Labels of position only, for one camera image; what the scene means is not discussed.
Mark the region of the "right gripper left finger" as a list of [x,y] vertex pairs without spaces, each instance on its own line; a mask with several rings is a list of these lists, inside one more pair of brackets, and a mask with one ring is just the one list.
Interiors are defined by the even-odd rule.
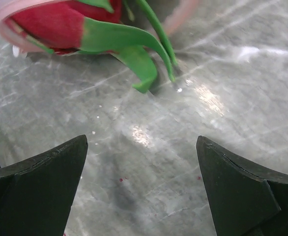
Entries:
[[61,236],[86,161],[77,136],[51,150],[0,166],[0,236]]

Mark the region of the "clear zip top bag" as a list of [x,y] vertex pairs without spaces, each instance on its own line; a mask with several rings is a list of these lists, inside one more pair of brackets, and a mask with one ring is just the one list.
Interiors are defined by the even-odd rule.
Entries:
[[[0,0],[0,34],[13,46],[20,48],[22,53],[43,52],[47,48],[41,49],[36,45],[37,40],[32,40],[30,34],[13,22],[12,16],[20,11],[59,3],[58,0]],[[175,32],[192,14],[195,12],[198,0],[154,0],[153,3],[162,7],[162,12],[166,14],[162,20],[162,26],[167,35]]]

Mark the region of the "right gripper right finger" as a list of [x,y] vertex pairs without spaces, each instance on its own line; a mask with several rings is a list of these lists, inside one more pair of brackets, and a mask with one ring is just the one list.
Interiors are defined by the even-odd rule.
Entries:
[[199,136],[196,150],[219,236],[288,236],[288,175]]

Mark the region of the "red fake dragon fruit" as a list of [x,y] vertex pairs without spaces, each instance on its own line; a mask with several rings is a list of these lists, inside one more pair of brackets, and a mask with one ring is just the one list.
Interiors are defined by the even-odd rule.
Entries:
[[13,22],[37,40],[37,46],[49,54],[111,54],[132,70],[140,82],[133,87],[146,93],[157,79],[157,69],[146,51],[153,49],[163,60],[169,79],[175,80],[177,64],[168,36],[155,12],[138,1],[155,35],[122,23],[125,0],[64,0],[20,11]]

